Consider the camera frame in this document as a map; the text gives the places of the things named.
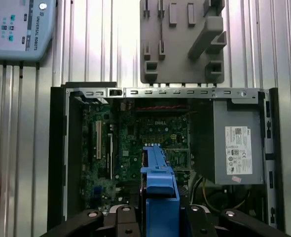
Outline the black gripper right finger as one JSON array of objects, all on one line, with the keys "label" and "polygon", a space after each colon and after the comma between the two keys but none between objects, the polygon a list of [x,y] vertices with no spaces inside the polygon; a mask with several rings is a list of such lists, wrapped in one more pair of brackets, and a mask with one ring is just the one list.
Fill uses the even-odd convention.
[{"label": "black gripper right finger", "polygon": [[190,205],[184,209],[184,235],[186,237],[287,237],[288,234],[261,222],[241,211],[222,211],[215,224],[210,210],[203,205]]}]

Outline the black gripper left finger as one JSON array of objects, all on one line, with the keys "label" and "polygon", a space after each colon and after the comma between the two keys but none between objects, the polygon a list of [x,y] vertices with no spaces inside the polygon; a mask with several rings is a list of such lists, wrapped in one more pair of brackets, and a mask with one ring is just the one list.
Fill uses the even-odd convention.
[{"label": "black gripper left finger", "polygon": [[135,208],[116,205],[104,215],[98,210],[85,210],[48,230],[44,237],[140,237]]}]

